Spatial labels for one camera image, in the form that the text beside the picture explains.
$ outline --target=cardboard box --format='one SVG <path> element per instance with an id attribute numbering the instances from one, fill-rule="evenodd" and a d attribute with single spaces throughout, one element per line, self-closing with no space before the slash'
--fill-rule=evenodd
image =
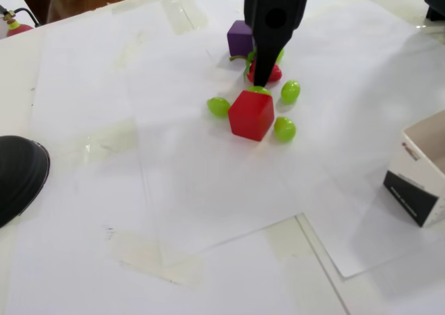
<path id="1" fill-rule="evenodd" d="M 419 226 L 445 218 L 445 111 L 402 131 L 384 185 Z"/>

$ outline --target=white table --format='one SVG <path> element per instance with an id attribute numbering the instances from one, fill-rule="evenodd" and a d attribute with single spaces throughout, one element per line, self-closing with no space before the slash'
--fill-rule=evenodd
<path id="1" fill-rule="evenodd" d="M 146 1 L 128 0 L 85 13 L 71 19 L 82 19 L 99 11 L 121 10 L 128 6 L 139 6 Z M 427 5 L 423 0 L 372 0 L 407 22 L 418 26 L 423 32 L 445 42 L 443 24 L 425 22 Z M 0 41 L 0 135 L 27 136 L 37 83 L 41 49 L 48 26 Z M 0 229 L 0 314 L 3 313 L 8 295 L 11 253 L 20 219 Z M 301 215 L 286 220 L 262 233 L 281 260 L 281 254 L 296 258 L 293 266 L 286 268 L 291 290 L 300 302 L 299 314 L 351 314 L 343 300 L 356 300 L 357 305 L 372 307 L 385 302 L 375 290 L 373 282 L 361 275 L 344 280 L 337 272 L 323 246 L 317 239 L 306 218 Z M 307 291 L 318 291 L 318 300 L 305 300 Z"/>

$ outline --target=toy fruit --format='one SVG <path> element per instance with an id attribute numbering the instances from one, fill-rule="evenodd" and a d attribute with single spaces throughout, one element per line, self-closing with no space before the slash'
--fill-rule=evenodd
<path id="1" fill-rule="evenodd" d="M 281 98 L 284 103 L 294 103 L 300 95 L 300 84 L 297 81 L 288 81 L 281 89 Z"/>
<path id="2" fill-rule="evenodd" d="M 281 52 L 280 52 L 280 54 L 278 54 L 278 58 L 277 58 L 276 63 L 280 63 L 280 61 L 281 61 L 283 55 L 284 55 L 284 49 L 282 49 Z"/>
<path id="3" fill-rule="evenodd" d="M 222 97 L 214 97 L 207 101 L 210 112 L 219 117 L 225 117 L 229 113 L 230 103 Z"/>
<path id="4" fill-rule="evenodd" d="M 265 88 L 263 88 L 261 86 L 253 86 L 253 87 L 247 88 L 246 90 L 247 91 L 257 92 L 259 94 L 269 95 L 269 96 L 272 95 L 272 93 L 269 90 L 267 90 L 267 89 L 265 89 Z"/>
<path id="5" fill-rule="evenodd" d="M 278 140 L 284 143 L 291 141 L 297 133 L 295 124 L 286 117 L 277 117 L 273 129 Z"/>
<path id="6" fill-rule="evenodd" d="M 254 72 L 255 72 L 255 60 L 252 61 L 250 64 L 248 79 L 250 82 L 253 82 L 254 78 Z M 278 67 L 277 64 L 274 64 L 272 72 L 270 73 L 268 82 L 276 82 L 279 81 L 283 76 L 283 73 L 281 72 L 281 69 Z"/>

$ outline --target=black hose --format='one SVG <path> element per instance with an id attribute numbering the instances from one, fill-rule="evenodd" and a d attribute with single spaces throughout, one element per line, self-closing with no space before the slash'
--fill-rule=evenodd
<path id="1" fill-rule="evenodd" d="M 38 28 L 39 26 L 41 26 L 41 24 L 38 22 L 38 20 L 34 17 L 33 13 L 31 11 L 29 11 L 26 8 L 18 8 L 16 10 L 14 10 L 14 13 L 20 13 L 21 11 L 26 11 L 28 13 L 28 15 L 31 17 L 31 19 L 34 21 L 35 27 Z"/>

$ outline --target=green grape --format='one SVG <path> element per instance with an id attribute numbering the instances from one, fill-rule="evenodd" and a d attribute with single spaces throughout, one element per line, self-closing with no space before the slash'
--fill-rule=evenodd
<path id="1" fill-rule="evenodd" d="M 272 96 L 272 93 L 269 90 L 267 90 L 267 89 L 265 89 L 263 87 L 260 87 L 260 86 L 253 86 L 253 87 L 247 88 L 246 90 Z"/>
<path id="2" fill-rule="evenodd" d="M 283 102 L 287 104 L 295 103 L 300 95 L 300 90 L 301 87 L 297 81 L 286 82 L 281 89 L 281 98 Z"/>
<path id="3" fill-rule="evenodd" d="M 295 124 L 286 117 L 277 117 L 273 129 L 278 140 L 284 143 L 291 141 L 297 133 Z"/>
<path id="4" fill-rule="evenodd" d="M 282 49 L 281 52 L 280 52 L 280 54 L 278 54 L 278 58 L 277 58 L 276 63 L 280 63 L 281 58 L 283 57 L 283 55 L 284 55 L 284 49 Z"/>
<path id="5" fill-rule="evenodd" d="M 222 97 L 214 97 L 207 101 L 210 112 L 214 115 L 225 117 L 229 113 L 230 103 Z"/>

